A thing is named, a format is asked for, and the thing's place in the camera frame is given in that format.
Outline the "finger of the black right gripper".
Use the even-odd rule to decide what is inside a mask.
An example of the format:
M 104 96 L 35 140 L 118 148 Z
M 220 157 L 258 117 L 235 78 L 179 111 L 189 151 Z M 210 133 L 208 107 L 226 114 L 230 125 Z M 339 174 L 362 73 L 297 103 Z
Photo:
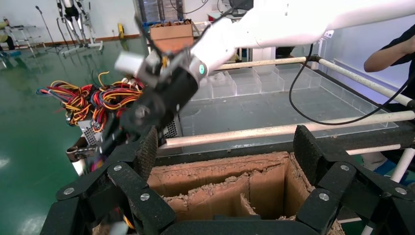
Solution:
M 120 119 L 115 114 L 110 114 L 98 147 L 99 155 L 110 155 L 112 151 L 126 141 L 126 133 L 120 126 Z

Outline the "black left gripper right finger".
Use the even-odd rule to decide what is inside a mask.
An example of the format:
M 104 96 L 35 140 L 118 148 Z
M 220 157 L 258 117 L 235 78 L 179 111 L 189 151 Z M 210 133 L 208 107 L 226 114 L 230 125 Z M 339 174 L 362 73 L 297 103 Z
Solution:
M 325 235 L 346 207 L 368 222 L 377 235 L 415 232 L 415 195 L 405 186 L 357 163 L 340 146 L 296 127 L 294 156 L 314 190 L 296 220 Z

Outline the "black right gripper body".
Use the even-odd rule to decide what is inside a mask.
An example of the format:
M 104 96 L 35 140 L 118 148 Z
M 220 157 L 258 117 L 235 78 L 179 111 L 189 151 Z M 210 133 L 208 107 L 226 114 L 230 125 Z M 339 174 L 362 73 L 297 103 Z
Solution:
M 121 128 L 132 135 L 141 136 L 148 126 L 164 129 L 183 105 L 183 94 L 174 90 L 145 90 L 131 109 L 121 115 Z

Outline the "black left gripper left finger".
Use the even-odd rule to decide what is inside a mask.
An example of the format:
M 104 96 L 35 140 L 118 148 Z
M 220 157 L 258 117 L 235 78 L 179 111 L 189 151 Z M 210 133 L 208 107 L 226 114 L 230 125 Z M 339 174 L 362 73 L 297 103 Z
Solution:
M 138 234 L 161 234 L 176 215 L 147 183 L 157 148 L 157 130 L 147 127 L 137 141 L 116 147 L 102 167 L 62 187 L 41 234 L 91 235 L 115 210 Z

